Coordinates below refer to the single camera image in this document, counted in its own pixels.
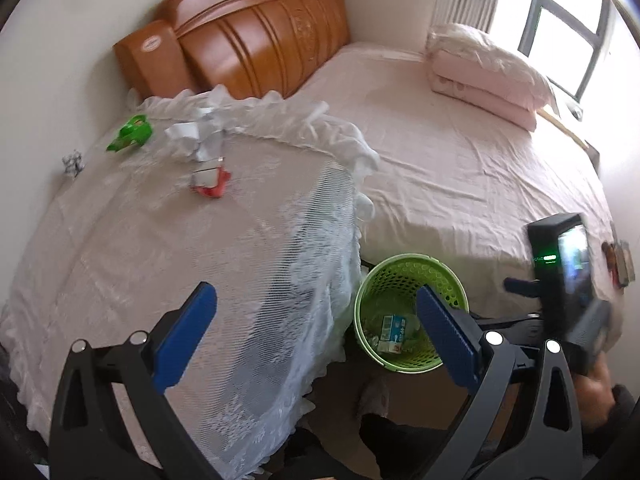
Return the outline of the person's right hand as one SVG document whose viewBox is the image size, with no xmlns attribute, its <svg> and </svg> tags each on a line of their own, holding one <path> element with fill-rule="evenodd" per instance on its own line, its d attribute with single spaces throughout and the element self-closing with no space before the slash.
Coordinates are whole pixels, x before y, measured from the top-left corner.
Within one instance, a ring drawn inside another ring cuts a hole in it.
<svg viewBox="0 0 640 480">
<path fill-rule="evenodd" d="M 615 406 L 610 369 L 601 352 L 590 372 L 572 375 L 582 429 L 596 430 L 606 424 Z"/>
</svg>

